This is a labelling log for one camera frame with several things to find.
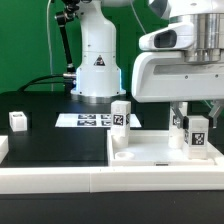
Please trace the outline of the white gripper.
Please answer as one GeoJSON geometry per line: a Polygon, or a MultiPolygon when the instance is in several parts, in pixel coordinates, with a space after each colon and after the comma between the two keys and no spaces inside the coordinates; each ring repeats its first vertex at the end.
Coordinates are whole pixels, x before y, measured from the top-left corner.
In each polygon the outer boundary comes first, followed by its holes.
{"type": "MultiPolygon", "coordinates": [[[[210,127],[224,110],[224,33],[179,22],[139,39],[142,53],[132,73],[132,96],[139,102],[214,100],[210,127]]],[[[172,102],[173,124],[187,129],[187,102],[172,102]]]]}

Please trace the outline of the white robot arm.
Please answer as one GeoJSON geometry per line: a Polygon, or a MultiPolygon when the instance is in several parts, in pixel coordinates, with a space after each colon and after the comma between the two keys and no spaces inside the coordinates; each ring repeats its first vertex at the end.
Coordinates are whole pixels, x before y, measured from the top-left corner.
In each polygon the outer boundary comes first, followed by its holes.
{"type": "MultiPolygon", "coordinates": [[[[66,17],[80,19],[82,63],[72,93],[91,101],[115,96],[121,87],[116,28],[101,9],[133,0],[74,2],[66,6],[66,17]]],[[[139,39],[132,96],[139,102],[169,102],[182,128],[190,119],[180,112],[180,102],[211,100],[208,120],[214,128],[224,110],[224,0],[148,0],[148,6],[169,24],[139,39]]]]}

